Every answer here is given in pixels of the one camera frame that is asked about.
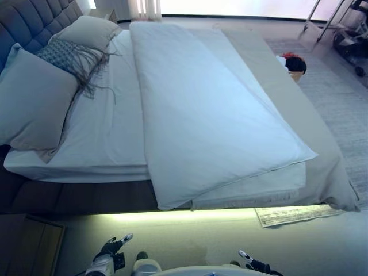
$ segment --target decorative pillow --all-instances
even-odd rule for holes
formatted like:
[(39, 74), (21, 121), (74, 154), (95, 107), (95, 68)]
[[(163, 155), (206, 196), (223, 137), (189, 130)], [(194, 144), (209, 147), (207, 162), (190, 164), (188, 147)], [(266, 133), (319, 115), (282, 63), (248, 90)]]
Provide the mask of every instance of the decorative pillow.
[(107, 53), (60, 39), (53, 39), (35, 55), (76, 77), (79, 90), (89, 98), (93, 98), (95, 89), (90, 83), (92, 73), (109, 59)]
[(14, 44), (0, 75), (0, 145), (55, 154), (78, 83), (69, 73)]
[(63, 39), (104, 52), (110, 40), (121, 31), (122, 29), (111, 21), (92, 16), (81, 16), (50, 40)]

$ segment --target gray headboard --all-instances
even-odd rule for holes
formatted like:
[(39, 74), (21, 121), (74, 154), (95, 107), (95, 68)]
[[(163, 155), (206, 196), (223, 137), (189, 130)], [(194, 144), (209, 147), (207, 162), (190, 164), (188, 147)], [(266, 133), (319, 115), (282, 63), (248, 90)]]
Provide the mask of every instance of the gray headboard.
[(0, 2), (0, 72), (13, 44), (36, 52), (82, 12), (76, 0), (4, 0)]

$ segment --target rug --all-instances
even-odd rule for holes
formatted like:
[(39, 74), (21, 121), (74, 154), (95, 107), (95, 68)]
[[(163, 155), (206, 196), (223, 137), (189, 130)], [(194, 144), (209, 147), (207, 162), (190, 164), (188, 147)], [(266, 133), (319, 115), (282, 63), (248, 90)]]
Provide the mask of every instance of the rug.
[[(368, 208), (368, 93), (364, 97), (354, 91), (297, 40), (266, 39), (266, 43), (276, 55), (292, 51), (305, 59), (307, 72), (298, 84), (341, 148), (348, 176), (359, 197), (359, 207)], [(261, 225), (268, 227), (343, 211), (333, 210), (328, 205), (313, 205), (256, 208), (256, 212)]]

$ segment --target bed frame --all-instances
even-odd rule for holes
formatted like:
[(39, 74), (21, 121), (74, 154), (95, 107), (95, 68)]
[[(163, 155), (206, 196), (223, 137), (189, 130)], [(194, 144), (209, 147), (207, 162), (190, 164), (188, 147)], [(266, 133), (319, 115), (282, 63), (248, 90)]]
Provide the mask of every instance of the bed frame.
[[(76, 0), (0, 2), (0, 72), (20, 43), (36, 52), (82, 12)], [(157, 210), (151, 181), (51, 183), (31, 181), (4, 169), (10, 147), (0, 146), (0, 213), (98, 214)]]

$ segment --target white duvet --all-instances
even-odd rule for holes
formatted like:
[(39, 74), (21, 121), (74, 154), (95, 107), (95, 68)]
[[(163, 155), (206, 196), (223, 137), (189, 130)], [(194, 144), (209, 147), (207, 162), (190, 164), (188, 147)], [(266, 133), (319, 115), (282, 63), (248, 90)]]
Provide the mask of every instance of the white duvet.
[(266, 94), (247, 87), (189, 31), (142, 22), (130, 29), (160, 209), (316, 156)]

